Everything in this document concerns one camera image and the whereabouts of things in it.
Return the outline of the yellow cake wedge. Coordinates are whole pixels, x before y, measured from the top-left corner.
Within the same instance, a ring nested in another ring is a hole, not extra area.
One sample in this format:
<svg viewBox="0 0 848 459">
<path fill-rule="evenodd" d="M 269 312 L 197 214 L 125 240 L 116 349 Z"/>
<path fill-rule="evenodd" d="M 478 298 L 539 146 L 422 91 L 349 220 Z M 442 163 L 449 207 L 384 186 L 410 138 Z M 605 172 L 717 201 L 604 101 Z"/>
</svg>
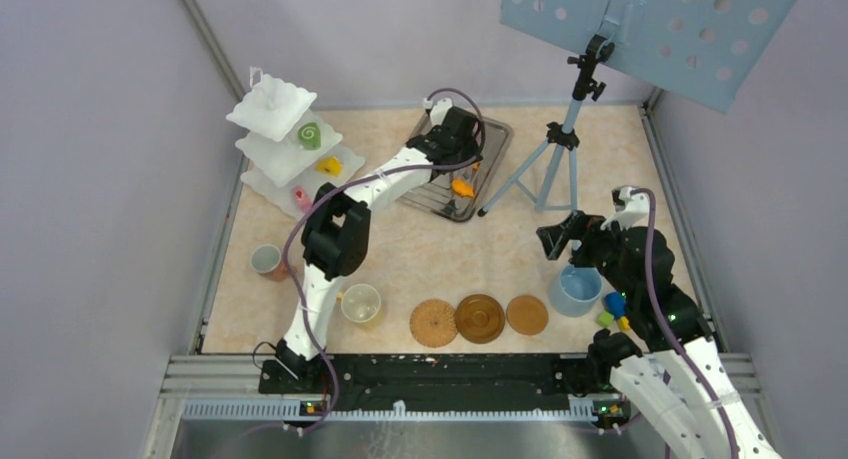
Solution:
<svg viewBox="0 0 848 459">
<path fill-rule="evenodd" d="M 339 177 L 343 171 L 343 162 L 337 156 L 327 156 L 319 159 L 314 166 L 316 172 L 332 177 Z"/>
</svg>

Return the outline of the green swirl roll cake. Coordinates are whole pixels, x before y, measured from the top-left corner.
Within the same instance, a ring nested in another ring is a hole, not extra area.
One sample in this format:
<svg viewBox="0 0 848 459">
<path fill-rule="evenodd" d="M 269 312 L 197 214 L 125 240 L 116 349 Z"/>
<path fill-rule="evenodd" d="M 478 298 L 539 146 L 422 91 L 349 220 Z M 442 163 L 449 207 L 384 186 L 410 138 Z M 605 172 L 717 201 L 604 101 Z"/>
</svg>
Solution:
<svg viewBox="0 0 848 459">
<path fill-rule="evenodd" d="M 297 140 L 303 150 L 319 150 L 322 146 L 321 129 L 317 122 L 308 122 L 297 131 Z"/>
</svg>

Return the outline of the pink cake slice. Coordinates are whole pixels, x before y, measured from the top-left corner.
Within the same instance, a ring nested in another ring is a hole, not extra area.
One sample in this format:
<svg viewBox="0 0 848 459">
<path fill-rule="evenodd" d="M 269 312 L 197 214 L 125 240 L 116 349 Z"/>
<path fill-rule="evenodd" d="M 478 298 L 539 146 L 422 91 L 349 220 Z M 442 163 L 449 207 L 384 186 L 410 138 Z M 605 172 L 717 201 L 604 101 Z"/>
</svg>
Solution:
<svg viewBox="0 0 848 459">
<path fill-rule="evenodd" d="M 311 210 L 312 199 L 302 186 L 296 186 L 292 189 L 292 197 L 301 212 L 307 213 Z"/>
</svg>

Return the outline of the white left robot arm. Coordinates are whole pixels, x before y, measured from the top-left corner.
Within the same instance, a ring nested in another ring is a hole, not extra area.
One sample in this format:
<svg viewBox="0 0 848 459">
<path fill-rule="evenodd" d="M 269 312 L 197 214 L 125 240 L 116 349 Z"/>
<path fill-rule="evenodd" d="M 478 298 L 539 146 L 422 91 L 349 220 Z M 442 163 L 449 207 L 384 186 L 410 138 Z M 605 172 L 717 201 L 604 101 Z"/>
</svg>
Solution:
<svg viewBox="0 0 848 459">
<path fill-rule="evenodd" d="M 335 187 L 320 187 L 312 209 L 297 224 L 303 246 L 303 279 L 298 306 L 279 341 L 275 360 L 283 380 L 297 392 L 319 383 L 329 318 L 344 282 L 366 258 L 371 219 L 408 191 L 464 169 L 482 158 L 485 126 L 480 113 L 434 106 L 431 129 L 407 140 L 370 175 Z"/>
</svg>

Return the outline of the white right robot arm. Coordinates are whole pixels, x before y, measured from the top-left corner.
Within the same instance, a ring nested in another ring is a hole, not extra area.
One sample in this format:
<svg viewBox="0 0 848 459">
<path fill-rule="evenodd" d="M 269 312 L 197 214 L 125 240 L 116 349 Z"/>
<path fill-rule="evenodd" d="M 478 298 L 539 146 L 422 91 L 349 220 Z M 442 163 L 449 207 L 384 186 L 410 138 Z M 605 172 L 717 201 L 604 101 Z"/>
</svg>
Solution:
<svg viewBox="0 0 848 459">
<path fill-rule="evenodd" d="M 651 225 L 605 227 L 574 211 L 536 231 L 546 257 L 600 273 L 626 299 L 632 331 L 601 331 L 588 347 L 585 377 L 629 399 L 678 458 L 777 458 L 722 363 L 713 332 L 694 300 L 673 280 L 675 256 Z"/>
</svg>

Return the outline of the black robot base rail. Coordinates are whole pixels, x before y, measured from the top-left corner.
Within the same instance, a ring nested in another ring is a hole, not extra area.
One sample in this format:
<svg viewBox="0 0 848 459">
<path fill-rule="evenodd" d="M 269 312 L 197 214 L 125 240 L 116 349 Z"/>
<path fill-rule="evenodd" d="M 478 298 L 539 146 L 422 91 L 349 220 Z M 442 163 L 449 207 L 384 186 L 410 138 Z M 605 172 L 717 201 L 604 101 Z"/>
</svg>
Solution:
<svg viewBox="0 0 848 459">
<path fill-rule="evenodd" d="M 317 359 L 300 377 L 277 361 L 262 364 L 258 391 L 336 402 L 334 411 L 565 411 L 579 398 L 612 397 L 582 355 L 339 354 Z"/>
</svg>

